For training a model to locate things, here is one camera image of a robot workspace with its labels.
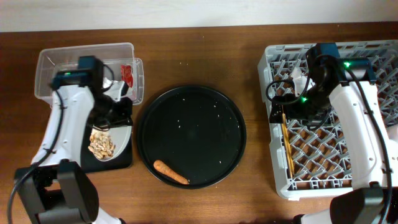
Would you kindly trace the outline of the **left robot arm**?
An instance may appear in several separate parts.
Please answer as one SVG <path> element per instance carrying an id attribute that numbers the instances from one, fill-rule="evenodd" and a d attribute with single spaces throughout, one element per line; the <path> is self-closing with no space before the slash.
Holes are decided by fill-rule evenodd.
<path id="1" fill-rule="evenodd" d="M 96 187 L 81 168 L 86 128 L 97 131 L 132 131 L 132 101 L 128 85 L 103 86 L 108 66 L 95 56 L 82 56 L 77 68 L 53 77 L 53 102 L 47 129 L 30 166 L 19 168 L 7 203 L 18 195 L 32 223 L 124 223 L 100 207 Z"/>

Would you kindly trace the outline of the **grey dishwasher rack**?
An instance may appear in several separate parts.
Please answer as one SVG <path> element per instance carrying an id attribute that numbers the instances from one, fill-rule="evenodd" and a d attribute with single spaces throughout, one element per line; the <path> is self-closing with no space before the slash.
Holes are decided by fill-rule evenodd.
<path id="1" fill-rule="evenodd" d="M 270 45 L 258 63 L 262 101 L 267 114 L 271 112 L 269 97 L 293 93 L 284 84 L 269 87 L 274 80 L 290 77 L 296 67 L 307 74 L 305 53 L 312 44 Z M 378 102 L 384 124 L 397 124 L 397 41 L 374 40 L 338 42 L 342 57 L 367 57 L 377 78 Z M 278 195 L 288 200 L 308 197 L 334 197 L 351 191 L 351 164 L 342 128 L 335 111 L 316 131 L 310 131 L 301 121 L 288 120 L 287 131 L 294 163 L 294 178 L 290 178 L 282 127 L 270 123 L 269 144 L 275 186 Z"/>

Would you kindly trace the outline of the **black rectangular tray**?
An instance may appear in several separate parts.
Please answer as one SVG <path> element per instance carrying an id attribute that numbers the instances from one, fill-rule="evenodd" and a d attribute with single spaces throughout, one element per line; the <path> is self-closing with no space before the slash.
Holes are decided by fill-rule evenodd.
<path id="1" fill-rule="evenodd" d="M 91 134 L 91 130 L 89 126 L 85 128 L 85 135 L 81 146 L 80 162 L 84 172 L 92 173 L 124 169 L 132 165 L 132 139 L 128 142 L 126 150 L 122 152 L 120 156 L 108 162 L 101 162 L 88 150 L 89 134 Z"/>

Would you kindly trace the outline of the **red snack wrapper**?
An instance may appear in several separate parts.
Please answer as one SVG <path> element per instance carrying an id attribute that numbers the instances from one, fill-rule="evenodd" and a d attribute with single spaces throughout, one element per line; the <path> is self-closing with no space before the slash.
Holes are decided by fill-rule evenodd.
<path id="1" fill-rule="evenodd" d="M 124 81 L 129 88 L 132 88 L 134 84 L 134 78 L 132 73 L 132 67 L 130 65 L 121 65 L 121 76 L 122 81 Z"/>

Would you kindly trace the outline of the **wooden chopstick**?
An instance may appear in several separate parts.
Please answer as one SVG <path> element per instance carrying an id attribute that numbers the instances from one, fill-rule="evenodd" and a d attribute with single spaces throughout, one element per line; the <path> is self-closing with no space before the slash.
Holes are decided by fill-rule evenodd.
<path id="1" fill-rule="evenodd" d="M 290 170 L 290 176 L 293 179 L 294 178 L 294 163 L 292 160 L 292 150 L 289 142 L 289 134 L 287 131 L 287 124 L 286 124 L 286 119 L 284 118 L 284 137 L 285 137 L 285 146 L 286 146 L 286 152 L 287 152 L 287 158 L 289 160 L 289 170 Z"/>
<path id="2" fill-rule="evenodd" d="M 294 175 L 293 175 L 294 166 L 292 165 L 291 148 L 290 148 L 290 143 L 289 143 L 289 134 L 287 132 L 285 113 L 282 113 L 281 126 L 282 126 L 282 134 L 283 134 L 283 139 L 284 139 L 284 147 L 285 147 L 286 156 L 287 156 L 287 164 L 289 167 L 290 178 L 293 179 L 294 178 Z"/>

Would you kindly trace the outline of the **peanut shells pile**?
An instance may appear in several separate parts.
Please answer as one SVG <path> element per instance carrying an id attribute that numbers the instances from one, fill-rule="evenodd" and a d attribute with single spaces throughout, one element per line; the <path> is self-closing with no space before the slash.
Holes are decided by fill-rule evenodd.
<path id="1" fill-rule="evenodd" d="M 114 155 L 116 145 L 112 142 L 109 131 L 91 130 L 88 150 L 99 160 L 110 159 Z"/>

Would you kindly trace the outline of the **orange carrot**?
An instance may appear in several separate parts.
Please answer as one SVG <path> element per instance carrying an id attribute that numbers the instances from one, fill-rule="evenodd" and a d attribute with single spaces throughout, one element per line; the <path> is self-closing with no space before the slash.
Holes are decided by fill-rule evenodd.
<path id="1" fill-rule="evenodd" d="M 179 184 L 183 185 L 188 185 L 189 180 L 181 176 L 180 174 L 176 173 L 174 170 L 172 170 L 168 165 L 166 165 L 164 162 L 161 160 L 156 160 L 153 163 L 153 166 L 156 171 L 160 172 L 163 175 L 166 175 L 167 177 L 170 177 L 171 179 L 177 181 Z"/>

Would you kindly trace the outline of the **white tissue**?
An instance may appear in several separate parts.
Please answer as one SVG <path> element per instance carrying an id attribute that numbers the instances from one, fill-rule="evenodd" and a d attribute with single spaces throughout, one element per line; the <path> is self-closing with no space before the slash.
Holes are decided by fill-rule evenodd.
<path id="1" fill-rule="evenodd" d="M 103 86 L 102 86 L 102 91 L 108 91 L 113 85 L 113 81 L 109 80 L 108 78 L 104 77 L 103 78 Z"/>

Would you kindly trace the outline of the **grey plate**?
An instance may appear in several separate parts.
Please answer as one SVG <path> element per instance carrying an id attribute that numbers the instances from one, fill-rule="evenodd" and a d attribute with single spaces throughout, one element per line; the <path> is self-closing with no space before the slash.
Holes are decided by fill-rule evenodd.
<path id="1" fill-rule="evenodd" d="M 128 142 L 131 140 L 131 131 L 132 127 L 131 126 L 122 126 L 118 128 L 111 128 L 109 130 L 112 142 L 116 145 L 116 148 L 114 150 L 114 155 L 110 159 L 105 159 L 105 160 L 99 160 L 101 162 L 108 162 L 111 161 L 118 156 L 121 155 L 122 152 L 126 150 Z"/>

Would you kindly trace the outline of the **round black tray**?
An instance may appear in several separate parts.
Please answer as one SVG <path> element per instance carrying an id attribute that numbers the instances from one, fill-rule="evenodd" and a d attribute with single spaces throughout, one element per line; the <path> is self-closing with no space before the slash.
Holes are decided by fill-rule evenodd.
<path id="1" fill-rule="evenodd" d="M 181 189 L 201 189 L 226 178 L 246 147 L 246 125 L 235 103 L 203 85 L 183 85 L 156 96 L 137 123 L 136 144 L 157 179 Z M 161 160 L 189 180 L 183 185 L 156 171 Z"/>

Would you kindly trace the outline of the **clear plastic bin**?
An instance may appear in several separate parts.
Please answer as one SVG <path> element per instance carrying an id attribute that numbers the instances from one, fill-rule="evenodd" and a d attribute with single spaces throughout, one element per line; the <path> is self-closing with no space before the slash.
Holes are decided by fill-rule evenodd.
<path id="1" fill-rule="evenodd" d="M 59 71 L 76 69 L 80 57 L 91 55 L 100 59 L 113 71 L 113 73 L 110 73 L 108 69 L 104 71 L 104 76 L 109 80 L 122 81 L 121 65 L 130 65 L 134 84 L 125 96 L 132 100 L 133 105 L 142 103 L 144 98 L 143 62 L 134 56 L 134 46 L 129 42 L 42 50 L 39 53 L 35 71 L 35 97 L 52 104 L 52 91 L 49 87 L 52 78 Z"/>

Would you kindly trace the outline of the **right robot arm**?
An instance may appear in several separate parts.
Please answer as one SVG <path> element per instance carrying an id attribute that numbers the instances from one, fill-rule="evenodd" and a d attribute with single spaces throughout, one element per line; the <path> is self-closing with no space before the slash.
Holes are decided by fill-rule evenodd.
<path id="1" fill-rule="evenodd" d="M 308 82 L 298 95 L 268 99 L 271 123 L 311 121 L 333 108 L 342 126 L 351 164 L 351 192 L 322 212 L 297 215 L 295 223 L 397 223 L 397 140 L 379 109 L 376 76 L 366 57 L 343 58 L 335 43 L 307 50 Z"/>

